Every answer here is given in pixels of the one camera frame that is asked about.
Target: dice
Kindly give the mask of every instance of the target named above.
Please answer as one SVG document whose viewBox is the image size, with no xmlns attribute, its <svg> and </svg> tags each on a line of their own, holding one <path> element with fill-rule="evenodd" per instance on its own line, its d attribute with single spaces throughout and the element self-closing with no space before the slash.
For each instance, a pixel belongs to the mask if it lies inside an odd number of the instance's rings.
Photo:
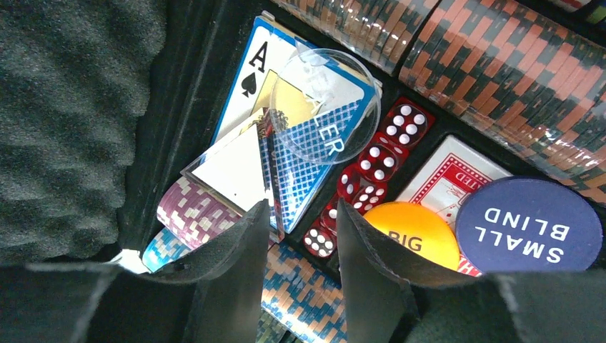
<svg viewBox="0 0 606 343">
<path fill-rule="evenodd" d="M 337 205 L 339 195 L 335 194 L 322 213 L 320 214 L 320 225 L 327 228 L 333 234 L 337 234 Z"/>
<path fill-rule="evenodd" d="M 343 169 L 343 172 L 339 177 L 339 181 L 337 182 L 337 194 L 339 197 L 345 199 L 346 202 L 351 203 L 362 187 L 360 182 L 360 172 L 357 165 L 350 164 Z"/>
<path fill-rule="evenodd" d="M 314 256 L 328 258 L 337 247 L 337 237 L 316 221 L 303 237 L 303 244 Z"/>
<path fill-rule="evenodd" d="M 371 182 L 387 182 L 407 157 L 408 150 L 400 149 L 378 132 L 358 156 L 358 168 Z"/>
<path fill-rule="evenodd" d="M 410 148 L 419 142 L 428 127 L 425 113 L 410 104 L 403 104 L 389 111 L 379 131 L 396 145 Z"/>
<path fill-rule="evenodd" d="M 380 205 L 387 195 L 387 184 L 377 183 L 366 186 L 354 198 L 352 206 L 361 214 L 364 215 L 371 208 Z"/>
</svg>

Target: black foam insert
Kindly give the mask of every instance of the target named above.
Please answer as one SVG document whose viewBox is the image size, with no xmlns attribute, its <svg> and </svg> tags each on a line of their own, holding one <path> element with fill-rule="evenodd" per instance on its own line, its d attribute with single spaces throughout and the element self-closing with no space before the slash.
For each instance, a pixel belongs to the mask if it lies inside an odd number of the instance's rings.
<svg viewBox="0 0 606 343">
<path fill-rule="evenodd" d="M 0 5 L 0 263 L 85 258 L 117 240 L 165 6 Z"/>
</svg>

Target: navy blue button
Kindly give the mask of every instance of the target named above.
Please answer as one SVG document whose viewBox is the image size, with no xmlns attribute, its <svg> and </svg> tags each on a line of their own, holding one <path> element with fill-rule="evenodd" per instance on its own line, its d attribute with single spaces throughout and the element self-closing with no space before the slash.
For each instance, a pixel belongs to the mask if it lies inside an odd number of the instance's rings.
<svg viewBox="0 0 606 343">
<path fill-rule="evenodd" d="M 472 194 L 457 216 L 457 239 L 481 272 L 580 271 L 602 248 L 593 208 L 568 188 L 509 177 Z"/>
</svg>

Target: spade symbol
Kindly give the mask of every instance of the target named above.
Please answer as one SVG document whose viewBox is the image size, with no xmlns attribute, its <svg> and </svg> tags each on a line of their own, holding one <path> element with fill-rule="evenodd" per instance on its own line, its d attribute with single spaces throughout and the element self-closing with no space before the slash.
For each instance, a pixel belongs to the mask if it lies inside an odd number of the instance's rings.
<svg viewBox="0 0 606 343">
<path fill-rule="evenodd" d="M 257 92 L 257 78 L 254 76 L 254 72 L 242 80 L 242 88 L 244 89 L 244 96 L 248 97 L 248 94 L 255 94 Z"/>
</svg>

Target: yellow button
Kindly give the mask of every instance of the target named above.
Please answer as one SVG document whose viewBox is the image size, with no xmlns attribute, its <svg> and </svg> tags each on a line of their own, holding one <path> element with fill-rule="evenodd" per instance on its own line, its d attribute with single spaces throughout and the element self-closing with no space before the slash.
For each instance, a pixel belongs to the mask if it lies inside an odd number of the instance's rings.
<svg viewBox="0 0 606 343">
<path fill-rule="evenodd" d="M 457 270 L 460 253 L 450 227 L 434 212 L 417 204 L 388 202 L 364 218 L 404 247 L 443 267 Z"/>
</svg>

